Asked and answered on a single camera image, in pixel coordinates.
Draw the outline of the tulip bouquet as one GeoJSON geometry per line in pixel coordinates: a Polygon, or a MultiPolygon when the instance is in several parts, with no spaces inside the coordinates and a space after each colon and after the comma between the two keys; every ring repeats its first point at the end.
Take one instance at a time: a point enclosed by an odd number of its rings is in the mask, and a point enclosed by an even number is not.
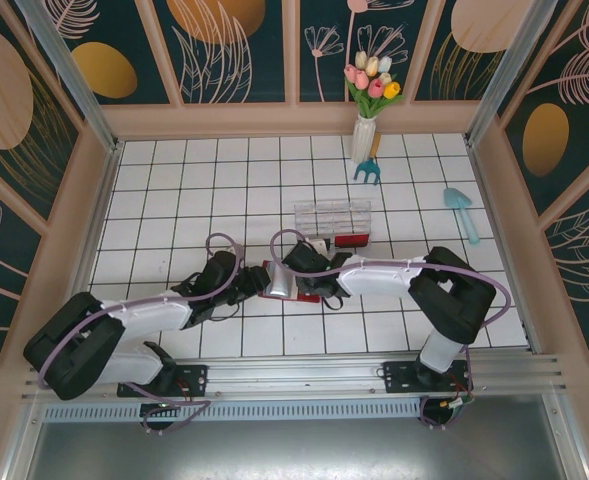
{"type": "Polygon", "coordinates": [[[370,56],[359,50],[354,62],[344,68],[350,98],[363,119],[375,119],[385,108],[403,98],[402,86],[391,74],[393,58],[370,56]]]}

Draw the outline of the white ribbed vase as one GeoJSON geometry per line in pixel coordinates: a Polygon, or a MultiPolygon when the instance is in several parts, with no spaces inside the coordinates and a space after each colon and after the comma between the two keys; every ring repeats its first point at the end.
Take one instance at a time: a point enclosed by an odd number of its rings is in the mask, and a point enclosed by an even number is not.
{"type": "Polygon", "coordinates": [[[376,133],[376,118],[358,115],[353,129],[350,159],[356,164],[366,161],[376,133]]]}

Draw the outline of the blue garden fork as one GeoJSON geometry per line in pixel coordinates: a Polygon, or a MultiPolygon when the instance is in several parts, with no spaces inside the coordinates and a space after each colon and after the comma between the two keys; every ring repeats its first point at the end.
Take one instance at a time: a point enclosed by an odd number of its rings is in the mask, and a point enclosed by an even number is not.
{"type": "Polygon", "coordinates": [[[378,165],[377,153],[380,145],[381,134],[376,133],[373,138],[369,157],[366,161],[361,162],[354,174],[354,180],[357,180],[360,175],[363,175],[363,183],[372,183],[373,185],[380,184],[381,170],[378,165]]]}

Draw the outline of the red card holder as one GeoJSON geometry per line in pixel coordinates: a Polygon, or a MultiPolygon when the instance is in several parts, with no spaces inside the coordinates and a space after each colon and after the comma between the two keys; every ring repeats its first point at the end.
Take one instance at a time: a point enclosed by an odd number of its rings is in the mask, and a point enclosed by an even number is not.
{"type": "Polygon", "coordinates": [[[295,276],[279,267],[274,261],[265,260],[262,266],[270,278],[269,285],[259,294],[262,298],[275,299],[289,302],[303,302],[318,304],[321,299],[318,295],[301,293],[296,284],[295,276]]]}

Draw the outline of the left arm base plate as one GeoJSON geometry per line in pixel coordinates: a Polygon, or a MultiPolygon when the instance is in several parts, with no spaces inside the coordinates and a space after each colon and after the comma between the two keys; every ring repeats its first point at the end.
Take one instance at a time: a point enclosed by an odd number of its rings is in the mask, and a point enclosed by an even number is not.
{"type": "Polygon", "coordinates": [[[207,365],[178,365],[173,374],[140,388],[159,397],[192,399],[205,396],[207,382],[207,365]]]}

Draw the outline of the clear plastic organizer box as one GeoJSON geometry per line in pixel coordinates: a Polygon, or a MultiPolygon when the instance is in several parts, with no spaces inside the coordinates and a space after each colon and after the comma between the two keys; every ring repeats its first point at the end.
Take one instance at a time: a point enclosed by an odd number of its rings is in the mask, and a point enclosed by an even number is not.
{"type": "Polygon", "coordinates": [[[294,206],[295,229],[308,239],[337,235],[371,235],[372,210],[368,200],[300,203],[294,206]]]}

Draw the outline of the aluminium mounting rail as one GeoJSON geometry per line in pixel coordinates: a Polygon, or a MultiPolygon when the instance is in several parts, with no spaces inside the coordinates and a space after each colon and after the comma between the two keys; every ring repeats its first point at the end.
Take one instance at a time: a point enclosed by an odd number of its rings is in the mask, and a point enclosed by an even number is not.
{"type": "MultiPolygon", "coordinates": [[[[206,397],[212,400],[382,398],[382,366],[414,361],[415,352],[183,359],[208,367],[206,397]]],[[[470,353],[473,394],[512,396],[565,393],[569,383],[553,355],[523,349],[470,353]]]]}

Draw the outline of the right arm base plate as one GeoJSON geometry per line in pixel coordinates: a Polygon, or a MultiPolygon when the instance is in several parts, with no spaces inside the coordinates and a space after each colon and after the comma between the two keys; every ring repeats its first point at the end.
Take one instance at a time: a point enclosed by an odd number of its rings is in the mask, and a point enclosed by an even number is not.
{"type": "Polygon", "coordinates": [[[387,393],[455,393],[466,390],[468,364],[455,360],[445,373],[438,373],[419,360],[389,361],[382,364],[381,378],[387,393]]]}

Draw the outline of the light blue trowel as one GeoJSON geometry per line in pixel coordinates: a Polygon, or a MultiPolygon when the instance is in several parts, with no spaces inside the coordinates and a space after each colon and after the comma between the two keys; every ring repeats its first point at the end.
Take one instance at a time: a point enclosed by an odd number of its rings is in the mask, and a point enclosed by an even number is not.
{"type": "Polygon", "coordinates": [[[472,201],[463,192],[452,187],[444,189],[443,199],[448,208],[459,212],[469,243],[471,245],[478,244],[480,238],[468,213],[468,208],[472,205],[472,201]]]}

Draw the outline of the aluminium frame post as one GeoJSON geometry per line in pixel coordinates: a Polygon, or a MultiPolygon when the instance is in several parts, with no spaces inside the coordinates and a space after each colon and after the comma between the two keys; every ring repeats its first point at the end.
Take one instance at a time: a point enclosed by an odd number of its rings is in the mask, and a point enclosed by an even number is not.
{"type": "Polygon", "coordinates": [[[65,40],[80,40],[100,16],[97,0],[15,0],[26,23],[67,85],[101,143],[112,153],[116,140],[100,105],[65,40]]]}
{"type": "Polygon", "coordinates": [[[472,39],[465,45],[474,53],[496,54],[498,66],[471,120],[467,147],[475,149],[515,82],[552,15],[557,0],[485,0],[473,16],[472,39]]]}

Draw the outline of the grey metal panel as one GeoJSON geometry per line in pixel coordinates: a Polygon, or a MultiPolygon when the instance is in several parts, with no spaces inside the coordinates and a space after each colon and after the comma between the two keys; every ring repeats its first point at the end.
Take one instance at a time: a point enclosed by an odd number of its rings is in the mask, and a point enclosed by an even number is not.
{"type": "Polygon", "coordinates": [[[535,397],[475,401],[453,425],[412,418],[43,427],[28,480],[567,480],[535,397]]]}

